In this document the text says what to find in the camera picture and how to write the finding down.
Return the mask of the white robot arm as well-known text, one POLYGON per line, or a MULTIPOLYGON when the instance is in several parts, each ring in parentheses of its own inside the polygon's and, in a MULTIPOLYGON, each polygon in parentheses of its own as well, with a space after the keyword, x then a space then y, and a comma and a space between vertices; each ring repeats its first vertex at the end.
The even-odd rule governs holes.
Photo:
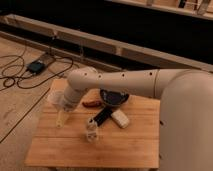
POLYGON ((73 70, 59 107, 73 110, 93 88, 160 101, 159 171, 213 171, 213 74, 194 69, 100 73, 73 70))

